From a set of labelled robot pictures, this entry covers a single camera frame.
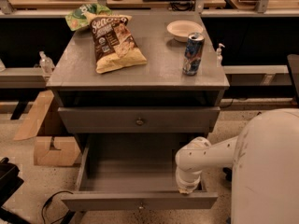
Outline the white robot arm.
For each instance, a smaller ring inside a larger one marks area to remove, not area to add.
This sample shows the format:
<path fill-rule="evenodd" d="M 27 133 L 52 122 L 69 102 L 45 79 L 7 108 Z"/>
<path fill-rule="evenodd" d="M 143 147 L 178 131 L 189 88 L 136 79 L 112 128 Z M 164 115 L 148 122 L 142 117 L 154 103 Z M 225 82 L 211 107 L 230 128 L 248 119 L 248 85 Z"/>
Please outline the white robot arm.
<path fill-rule="evenodd" d="M 181 193 L 197 188 L 207 167 L 232 168 L 231 224 L 299 224 L 299 109 L 253 118 L 234 138 L 193 139 L 176 154 Z"/>

